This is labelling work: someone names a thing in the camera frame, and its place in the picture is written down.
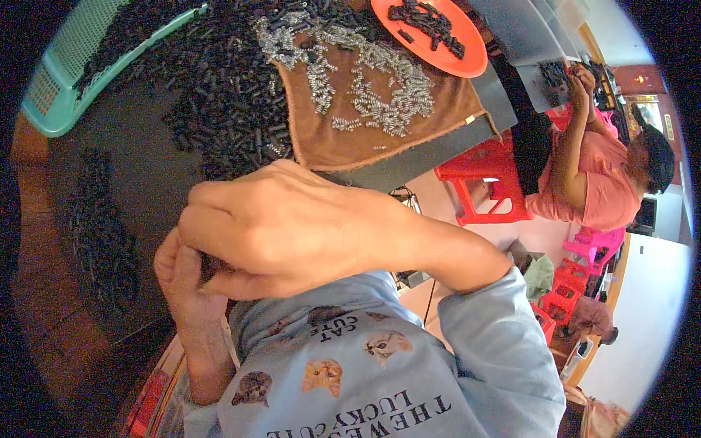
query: light blue sweatshirt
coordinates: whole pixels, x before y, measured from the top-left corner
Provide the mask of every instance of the light blue sweatshirt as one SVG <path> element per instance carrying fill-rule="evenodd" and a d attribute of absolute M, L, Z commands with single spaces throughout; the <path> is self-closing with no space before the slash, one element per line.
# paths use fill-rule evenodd
<path fill-rule="evenodd" d="M 438 306 L 452 346 L 387 273 L 239 303 L 241 368 L 219 403 L 184 400 L 187 437 L 554 437 L 565 396 L 516 268 Z"/>

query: hand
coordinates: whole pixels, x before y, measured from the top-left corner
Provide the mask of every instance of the hand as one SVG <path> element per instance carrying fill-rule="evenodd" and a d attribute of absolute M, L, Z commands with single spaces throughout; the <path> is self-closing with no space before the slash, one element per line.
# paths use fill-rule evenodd
<path fill-rule="evenodd" d="M 567 76 L 567 86 L 569 87 L 570 102 L 575 115 L 588 116 L 590 96 L 584 88 L 582 81 L 574 75 Z"/>
<path fill-rule="evenodd" d="M 154 257 L 154 271 L 178 330 L 221 324 L 228 299 L 200 290 L 200 253 L 182 244 L 177 228 L 171 230 Z"/>
<path fill-rule="evenodd" d="M 597 86 L 597 80 L 594 78 L 592 72 L 581 64 L 575 64 L 571 73 L 579 78 L 580 82 L 584 86 L 584 89 L 591 98 L 594 95 L 594 89 Z"/>
<path fill-rule="evenodd" d="M 179 220 L 182 242 L 229 265 L 204 285 L 235 300 L 288 297 L 374 269 L 416 267 L 422 216 L 385 194 L 333 184 L 289 160 L 204 182 Z"/>

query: brown cloth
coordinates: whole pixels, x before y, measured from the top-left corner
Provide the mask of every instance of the brown cloth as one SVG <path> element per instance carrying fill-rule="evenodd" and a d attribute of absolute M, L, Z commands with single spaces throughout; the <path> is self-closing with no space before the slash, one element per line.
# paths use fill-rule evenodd
<path fill-rule="evenodd" d="M 577 300 L 567 329 L 580 338 L 602 336 L 613 330 L 613 315 L 606 304 L 583 296 Z"/>
<path fill-rule="evenodd" d="M 444 73 L 419 61 L 417 57 L 414 57 L 414 60 L 421 63 L 423 72 L 435 84 L 430 89 L 434 100 L 433 113 L 429 117 L 414 115 L 407 127 L 408 133 L 405 137 L 392 137 L 381 128 L 367 127 L 365 122 L 372 119 L 361 117 L 351 103 L 356 96 L 346 93 L 351 89 L 355 78 L 351 69 L 355 67 L 358 51 L 342 51 L 336 46 L 329 46 L 325 57 L 331 65 L 339 68 L 338 71 L 328 73 L 329 84 L 336 89 L 336 93 L 325 115 L 315 112 L 316 104 L 311 99 L 306 65 L 298 62 L 293 70 L 289 70 L 275 63 L 287 93 L 294 156 L 299 164 L 307 169 L 336 172 L 369 165 L 447 134 L 465 125 L 466 119 L 469 119 L 469 122 L 474 120 L 470 118 L 471 116 L 478 117 L 484 114 L 495 135 L 498 135 L 491 116 L 482 107 L 469 79 Z M 381 96 L 381 101 L 389 103 L 391 91 L 388 80 L 391 74 L 363 67 L 363 75 L 364 81 L 372 82 L 372 90 Z M 363 125 L 352 132 L 335 130 L 331 127 L 333 117 L 342 117 L 347 120 L 359 118 Z M 385 149 L 376 150 L 373 149 L 374 146 L 385 146 Z"/>

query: orange plate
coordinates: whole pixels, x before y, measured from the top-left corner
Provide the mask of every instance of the orange plate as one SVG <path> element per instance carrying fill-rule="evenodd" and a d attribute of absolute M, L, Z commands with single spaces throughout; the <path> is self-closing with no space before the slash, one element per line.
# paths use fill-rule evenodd
<path fill-rule="evenodd" d="M 399 42 L 432 66 L 461 78 L 474 78 L 484 73 L 487 61 L 486 48 L 482 36 L 467 15 L 450 0 L 425 0 L 422 3 L 430 4 L 453 23 L 451 35 L 465 45 L 465 57 L 462 60 L 450 53 L 442 42 L 438 45 L 438 50 L 432 51 L 431 38 L 421 30 L 401 21 L 390 21 L 387 18 L 390 6 L 401 6 L 402 0 L 372 0 L 372 8 L 384 27 Z M 419 6 L 418 9 L 424 12 L 422 7 Z M 411 35 L 414 42 L 409 43 L 402 38 L 398 32 L 400 29 Z"/>

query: wire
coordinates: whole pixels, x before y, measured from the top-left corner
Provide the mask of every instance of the wire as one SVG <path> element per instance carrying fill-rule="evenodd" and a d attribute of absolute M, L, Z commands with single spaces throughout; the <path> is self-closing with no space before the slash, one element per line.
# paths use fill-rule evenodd
<path fill-rule="evenodd" d="M 433 290 L 436 287 L 436 279 L 433 279 L 433 286 L 431 286 L 431 295 L 428 296 L 428 306 L 426 306 L 426 314 L 423 316 L 423 326 L 426 326 L 426 320 L 428 319 L 428 311 L 431 309 L 431 300 L 433 300 Z"/>
<path fill-rule="evenodd" d="M 396 189 L 392 190 L 392 191 L 390 192 L 390 195 L 393 195 L 397 190 L 406 190 L 406 191 L 407 191 L 407 194 L 408 194 L 409 196 L 411 196 L 411 195 L 414 194 L 413 191 L 409 190 L 409 187 L 407 187 L 407 186 L 399 186 L 399 187 L 397 187 Z"/>

